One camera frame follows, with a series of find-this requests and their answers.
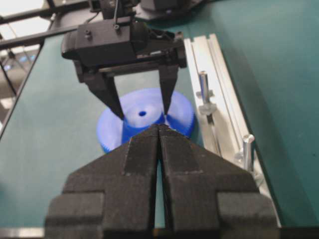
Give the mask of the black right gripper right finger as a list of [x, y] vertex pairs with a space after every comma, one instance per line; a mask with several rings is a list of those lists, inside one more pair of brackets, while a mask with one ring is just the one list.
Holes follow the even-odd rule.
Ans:
[[252, 175], [159, 126], [168, 227], [175, 239], [277, 239], [272, 201]]

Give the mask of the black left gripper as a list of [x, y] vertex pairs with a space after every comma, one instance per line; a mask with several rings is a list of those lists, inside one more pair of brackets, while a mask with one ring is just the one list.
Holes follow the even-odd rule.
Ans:
[[[65, 34], [61, 55], [85, 67], [133, 63], [153, 52], [172, 53], [179, 67], [186, 67], [181, 33], [147, 27], [143, 22], [126, 22], [115, 29], [110, 21], [86, 23]], [[159, 84], [164, 114], [167, 115], [177, 82], [177, 65], [159, 65]], [[118, 118], [124, 119], [114, 77], [97, 72], [84, 77], [88, 89]]]

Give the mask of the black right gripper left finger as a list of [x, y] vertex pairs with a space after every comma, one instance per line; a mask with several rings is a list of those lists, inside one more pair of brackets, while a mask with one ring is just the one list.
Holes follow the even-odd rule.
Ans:
[[158, 126], [72, 172], [49, 205], [47, 239], [150, 239]]

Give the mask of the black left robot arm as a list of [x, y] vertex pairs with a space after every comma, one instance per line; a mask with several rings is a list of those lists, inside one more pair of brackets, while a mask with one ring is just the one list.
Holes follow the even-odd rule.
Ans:
[[79, 82], [123, 119], [114, 77], [158, 70], [163, 110], [168, 112], [178, 71], [187, 66], [182, 33], [134, 20], [131, 0], [92, 0], [89, 5], [103, 19], [84, 22], [66, 33], [61, 44], [61, 55], [74, 63]]

